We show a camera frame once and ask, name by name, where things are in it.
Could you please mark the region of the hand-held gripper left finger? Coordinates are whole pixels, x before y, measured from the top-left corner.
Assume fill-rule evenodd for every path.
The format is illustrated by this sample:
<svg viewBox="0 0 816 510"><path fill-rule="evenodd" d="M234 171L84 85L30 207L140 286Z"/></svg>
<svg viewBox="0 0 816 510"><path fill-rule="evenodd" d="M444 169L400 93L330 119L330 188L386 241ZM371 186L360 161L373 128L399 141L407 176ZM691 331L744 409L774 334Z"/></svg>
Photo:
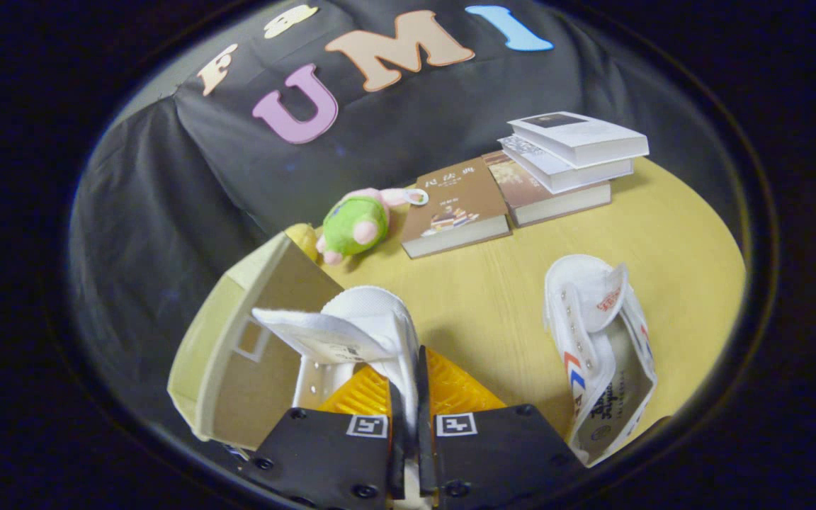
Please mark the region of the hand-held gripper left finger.
<svg viewBox="0 0 816 510"><path fill-rule="evenodd" d="M310 509L388 509L405 494L405 436L398 388L363 367L317 409L286 411L242 474Z"/></svg>

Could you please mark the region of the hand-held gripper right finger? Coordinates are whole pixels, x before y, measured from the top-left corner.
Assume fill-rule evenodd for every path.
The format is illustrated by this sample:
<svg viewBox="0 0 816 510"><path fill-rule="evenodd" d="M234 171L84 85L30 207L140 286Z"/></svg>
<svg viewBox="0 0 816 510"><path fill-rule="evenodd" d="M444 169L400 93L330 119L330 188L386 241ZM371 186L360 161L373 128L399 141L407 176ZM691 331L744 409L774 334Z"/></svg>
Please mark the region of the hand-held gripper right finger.
<svg viewBox="0 0 816 510"><path fill-rule="evenodd" d="M532 509L585 472L534 404L502 403L445 356L418 359L419 477L436 509Z"/></svg>

